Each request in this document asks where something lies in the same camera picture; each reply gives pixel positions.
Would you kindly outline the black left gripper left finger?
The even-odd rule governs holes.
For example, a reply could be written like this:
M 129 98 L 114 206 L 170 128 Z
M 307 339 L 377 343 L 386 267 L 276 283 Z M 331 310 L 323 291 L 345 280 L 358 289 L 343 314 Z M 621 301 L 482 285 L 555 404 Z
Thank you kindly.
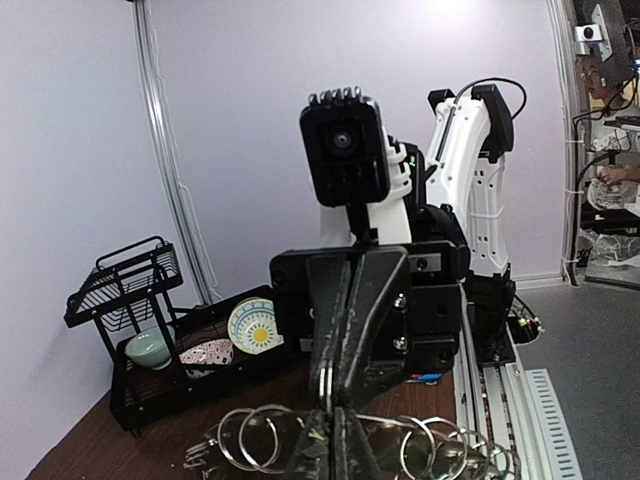
M 330 422 L 322 410 L 311 410 L 287 462 L 284 478 L 328 480 L 331 473 Z

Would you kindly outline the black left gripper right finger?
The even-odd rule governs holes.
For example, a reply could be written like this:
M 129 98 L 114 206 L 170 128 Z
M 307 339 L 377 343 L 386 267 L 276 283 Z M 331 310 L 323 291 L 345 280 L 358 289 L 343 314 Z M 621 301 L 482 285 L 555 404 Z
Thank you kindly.
M 381 471 L 357 414 L 341 407 L 334 410 L 332 419 L 332 478 L 381 479 Z

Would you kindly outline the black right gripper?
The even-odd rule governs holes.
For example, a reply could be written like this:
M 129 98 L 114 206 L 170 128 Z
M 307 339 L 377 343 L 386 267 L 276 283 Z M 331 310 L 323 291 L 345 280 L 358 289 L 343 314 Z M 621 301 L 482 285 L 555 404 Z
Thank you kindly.
M 407 374 L 451 370 L 468 266 L 467 246 L 446 240 L 274 257 L 278 331 L 294 352 L 312 352 L 315 399 L 359 412 Z

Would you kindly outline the grey disc keyring organizer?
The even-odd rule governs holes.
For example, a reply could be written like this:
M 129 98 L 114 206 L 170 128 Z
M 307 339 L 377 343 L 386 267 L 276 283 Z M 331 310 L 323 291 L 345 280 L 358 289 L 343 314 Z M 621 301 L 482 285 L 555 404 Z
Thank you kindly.
M 519 479 L 516 452 L 441 416 L 238 407 L 186 450 L 196 479 Z

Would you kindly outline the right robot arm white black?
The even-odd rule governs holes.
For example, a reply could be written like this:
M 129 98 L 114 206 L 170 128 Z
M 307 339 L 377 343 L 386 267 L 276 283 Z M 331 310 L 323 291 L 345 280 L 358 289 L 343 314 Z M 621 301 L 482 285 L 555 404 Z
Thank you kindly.
M 483 348 L 506 334 L 515 286 L 501 183 L 513 114 L 490 83 L 427 100 L 426 151 L 389 136 L 358 88 L 313 94 L 300 115 L 325 243 L 275 256 L 270 274 L 278 330 L 309 355 L 309 391 L 325 413 L 450 371 L 468 311 Z

